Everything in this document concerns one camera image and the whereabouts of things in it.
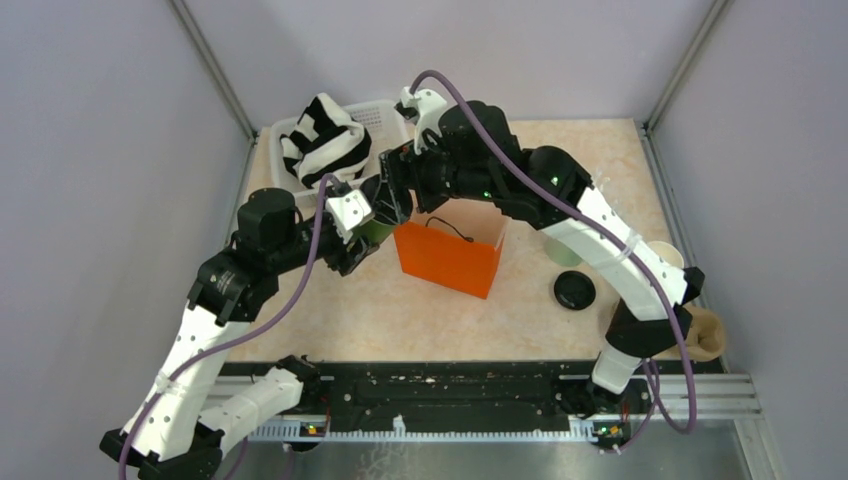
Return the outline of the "orange paper bag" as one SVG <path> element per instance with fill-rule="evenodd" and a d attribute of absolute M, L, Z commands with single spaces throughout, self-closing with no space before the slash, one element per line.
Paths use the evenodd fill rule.
<path fill-rule="evenodd" d="M 489 296 L 509 219 L 494 205 L 453 199 L 393 232 L 401 269 L 480 299 Z"/>

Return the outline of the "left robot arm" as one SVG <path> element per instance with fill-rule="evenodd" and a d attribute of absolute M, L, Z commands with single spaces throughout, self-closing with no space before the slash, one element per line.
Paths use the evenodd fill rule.
<path fill-rule="evenodd" d="M 309 277 L 317 260 L 350 273 L 374 245 L 356 229 L 374 215 L 347 184 L 319 191 L 303 217 L 281 188 L 251 193 L 237 213 L 229 244 L 198 269 L 175 341 L 137 412 L 106 432 L 100 450 L 142 479 L 210 479 L 222 460 L 271 417 L 308 413 L 321 393 L 316 369 L 294 356 L 216 407 L 206 404 L 230 350 L 253 338 L 252 323 L 292 270 Z"/>

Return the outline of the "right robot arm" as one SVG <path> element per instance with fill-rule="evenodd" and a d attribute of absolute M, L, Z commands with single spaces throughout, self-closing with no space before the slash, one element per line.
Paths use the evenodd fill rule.
<path fill-rule="evenodd" d="M 379 157 L 379 176 L 369 182 L 377 221 L 400 226 L 450 200 L 482 201 L 574 251 L 619 297 L 586 385 L 594 409 L 614 411 L 641 363 L 687 335 L 684 307 L 700 295 L 704 273 L 664 261 L 566 151 L 521 147 L 500 108 L 443 100 L 396 108 L 415 135 Z"/>

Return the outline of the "white plastic basket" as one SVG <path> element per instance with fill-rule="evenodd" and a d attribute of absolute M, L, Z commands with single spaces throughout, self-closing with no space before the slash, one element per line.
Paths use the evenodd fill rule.
<path fill-rule="evenodd" d="M 361 177 L 348 181 L 351 187 L 358 188 L 366 179 L 380 172 L 379 154 L 409 141 L 410 135 L 407 132 L 404 119 L 394 109 L 394 103 L 391 100 L 352 104 L 345 106 L 344 110 L 367 129 L 372 139 L 369 160 Z M 279 137 L 283 134 L 290 134 L 297 120 L 297 117 L 290 117 L 279 120 L 270 127 L 267 142 L 270 179 L 273 187 L 291 192 L 299 208 L 308 209 L 315 205 L 317 190 L 306 189 L 295 176 L 292 176 L 284 168 L 282 146 L 279 143 Z"/>

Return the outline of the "black white striped cloth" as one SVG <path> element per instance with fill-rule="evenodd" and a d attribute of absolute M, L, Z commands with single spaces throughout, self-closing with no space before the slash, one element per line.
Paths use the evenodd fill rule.
<path fill-rule="evenodd" d="M 292 131 L 279 137 L 285 171 L 307 189 L 326 174 L 342 181 L 363 176 L 373 140 L 328 94 L 317 94 Z"/>

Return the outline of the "green straw holder cup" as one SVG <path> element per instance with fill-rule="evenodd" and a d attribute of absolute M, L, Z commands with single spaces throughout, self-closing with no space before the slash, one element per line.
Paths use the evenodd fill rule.
<path fill-rule="evenodd" d="M 545 241 L 544 251 L 551 261 L 561 267 L 577 267 L 582 263 L 582 258 L 577 253 L 554 238 Z"/>

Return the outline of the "black lid on table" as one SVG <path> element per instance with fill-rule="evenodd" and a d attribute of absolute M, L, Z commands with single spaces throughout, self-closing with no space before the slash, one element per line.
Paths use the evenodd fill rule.
<path fill-rule="evenodd" d="M 592 280 L 584 273 L 576 270 L 564 271 L 553 284 L 554 298 L 562 307 L 581 311 L 591 306 L 597 297 L 597 290 Z"/>

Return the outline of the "stack of paper cups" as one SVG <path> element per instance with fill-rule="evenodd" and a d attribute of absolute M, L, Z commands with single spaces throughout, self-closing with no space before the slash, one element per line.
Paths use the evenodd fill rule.
<path fill-rule="evenodd" d="M 683 269 L 685 267 L 685 261 L 682 254 L 674 245 L 668 242 L 654 240 L 650 241 L 648 246 L 669 265 L 679 269 Z"/>

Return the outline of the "cardboard cup carrier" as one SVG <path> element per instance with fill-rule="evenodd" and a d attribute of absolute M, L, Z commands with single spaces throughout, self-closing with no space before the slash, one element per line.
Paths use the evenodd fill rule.
<path fill-rule="evenodd" d="M 725 352 L 726 332 L 717 314 L 693 305 L 675 305 L 674 312 L 685 337 L 685 350 L 691 360 L 708 362 Z M 618 353 L 637 359 L 665 354 L 679 358 L 681 347 L 668 318 L 640 321 L 623 301 L 619 301 L 613 311 L 600 352 Z"/>

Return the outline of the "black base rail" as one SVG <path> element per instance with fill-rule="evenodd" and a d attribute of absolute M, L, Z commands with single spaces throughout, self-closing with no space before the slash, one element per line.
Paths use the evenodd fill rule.
<path fill-rule="evenodd" d="M 633 379 L 612 397 L 588 386 L 588 361 L 319 362 L 300 403 L 253 442 L 624 443 L 652 396 Z"/>

